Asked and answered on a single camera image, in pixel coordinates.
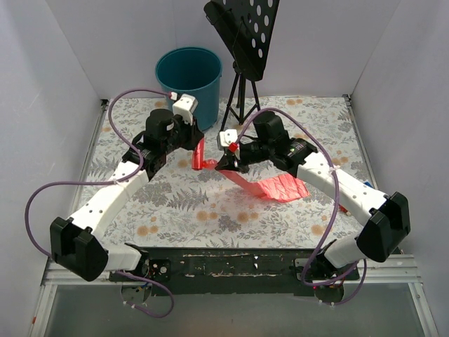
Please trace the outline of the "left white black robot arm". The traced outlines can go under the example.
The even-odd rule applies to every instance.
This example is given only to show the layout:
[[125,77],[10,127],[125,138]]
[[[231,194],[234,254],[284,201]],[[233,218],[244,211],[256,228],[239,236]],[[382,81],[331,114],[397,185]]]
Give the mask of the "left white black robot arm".
[[149,274],[143,250],[132,244],[105,248],[102,238],[128,200],[166,164],[171,152],[194,150],[202,139],[189,110],[151,111],[144,131],[134,137],[107,185],[69,218],[57,217],[51,223],[52,259],[87,282],[104,271],[116,270],[125,270],[135,281],[143,280]]

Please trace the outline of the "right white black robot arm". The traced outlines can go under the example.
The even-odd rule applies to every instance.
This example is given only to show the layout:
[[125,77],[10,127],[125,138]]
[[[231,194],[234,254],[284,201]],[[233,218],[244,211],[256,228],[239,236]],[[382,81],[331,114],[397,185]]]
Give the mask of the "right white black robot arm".
[[359,260],[383,263],[410,233],[408,200],[403,194],[387,195],[336,168],[308,140],[291,138],[280,116],[272,111],[257,115],[253,126],[257,135],[249,143],[242,143],[235,129],[218,133],[217,144],[224,152],[219,171],[246,173],[251,164],[270,161],[332,197],[362,225],[356,234],[322,246],[305,270],[306,276],[333,279]]

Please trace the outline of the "red plastic trash bag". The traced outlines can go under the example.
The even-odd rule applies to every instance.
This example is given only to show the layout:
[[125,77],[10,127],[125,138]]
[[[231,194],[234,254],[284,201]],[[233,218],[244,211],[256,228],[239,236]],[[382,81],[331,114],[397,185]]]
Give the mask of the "red plastic trash bag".
[[[204,149],[205,142],[202,139],[193,152],[192,169],[196,171],[203,169],[216,171],[215,166],[217,161],[214,159],[204,159]],[[255,182],[246,180],[235,171],[220,171],[220,174],[238,185],[244,191],[264,200],[287,203],[310,195],[305,183],[288,173]]]

